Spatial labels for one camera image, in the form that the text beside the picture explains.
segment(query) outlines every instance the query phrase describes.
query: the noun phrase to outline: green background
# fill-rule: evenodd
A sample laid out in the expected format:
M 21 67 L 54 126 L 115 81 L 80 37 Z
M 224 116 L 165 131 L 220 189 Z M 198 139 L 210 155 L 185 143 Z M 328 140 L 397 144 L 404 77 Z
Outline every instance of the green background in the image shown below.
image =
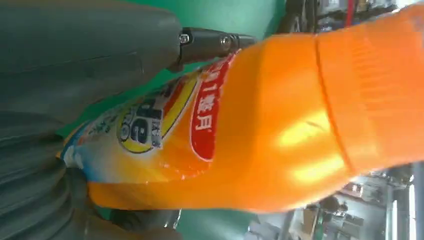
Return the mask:
M 133 0 L 132 2 L 168 9 L 184 27 L 199 27 L 247 34 L 263 39 L 271 35 L 285 12 L 285 0 Z M 199 64 L 186 66 L 191 71 Z M 166 70 L 147 85 L 110 97 L 89 106 L 73 124 L 59 133 L 67 135 L 85 120 L 95 118 L 110 107 L 156 88 L 177 75 Z M 255 214 L 231 210 L 184 210 L 178 226 L 184 240 L 241 240 Z

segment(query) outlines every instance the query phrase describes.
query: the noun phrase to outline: plastic bottle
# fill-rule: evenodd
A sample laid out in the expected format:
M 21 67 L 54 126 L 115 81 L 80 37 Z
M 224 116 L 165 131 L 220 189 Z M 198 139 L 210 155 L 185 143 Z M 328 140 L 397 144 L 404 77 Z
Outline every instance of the plastic bottle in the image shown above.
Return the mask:
M 424 6 L 276 35 L 82 126 L 98 205 L 283 211 L 424 159 Z

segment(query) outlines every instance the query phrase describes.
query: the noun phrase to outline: black plastic part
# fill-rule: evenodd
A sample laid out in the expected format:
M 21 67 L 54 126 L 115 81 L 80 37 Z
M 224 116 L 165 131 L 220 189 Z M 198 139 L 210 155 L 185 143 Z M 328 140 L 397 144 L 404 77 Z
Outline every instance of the black plastic part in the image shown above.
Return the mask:
M 176 17 L 111 0 L 0 1 L 0 112 L 71 123 L 180 55 Z
M 54 135 L 170 66 L 180 32 L 168 11 L 123 1 L 0 1 L 0 240 L 181 239 L 97 217 L 84 176 L 55 158 Z
M 222 58 L 257 42 L 254 37 L 248 35 L 194 27 L 184 27 L 181 34 L 189 36 L 189 42 L 181 45 L 178 63 L 181 66 Z
M 110 221 L 127 231 L 142 233 L 158 226 L 176 228 L 180 212 L 180 210 L 129 211 L 114 209 L 110 213 Z

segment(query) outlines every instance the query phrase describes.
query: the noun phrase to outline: green surface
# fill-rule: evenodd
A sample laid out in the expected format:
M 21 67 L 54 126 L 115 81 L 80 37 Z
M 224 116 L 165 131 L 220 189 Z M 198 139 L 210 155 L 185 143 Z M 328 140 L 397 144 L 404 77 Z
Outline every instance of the green surface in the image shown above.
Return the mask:
M 133 2 L 164 8 L 177 15 L 185 27 L 200 27 L 263 39 L 271 35 L 284 14 L 284 0 L 133 0 Z M 185 68 L 190 71 L 199 64 Z M 156 88 L 175 78 L 166 70 L 149 84 L 121 95 L 110 97 L 87 108 L 74 124 L 62 129 L 67 135 L 75 126 L 95 118 L 110 107 Z M 178 230 L 184 240 L 241 240 L 255 214 L 230 210 L 184 210 Z

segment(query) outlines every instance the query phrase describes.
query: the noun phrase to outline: red label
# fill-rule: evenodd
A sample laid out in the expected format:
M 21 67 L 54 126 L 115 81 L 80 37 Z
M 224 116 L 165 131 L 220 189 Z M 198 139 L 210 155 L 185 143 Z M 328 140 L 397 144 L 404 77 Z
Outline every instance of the red label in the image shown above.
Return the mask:
M 194 152 L 206 162 L 214 157 L 222 86 L 234 56 L 212 64 L 199 76 L 201 84 L 191 116 L 190 140 Z

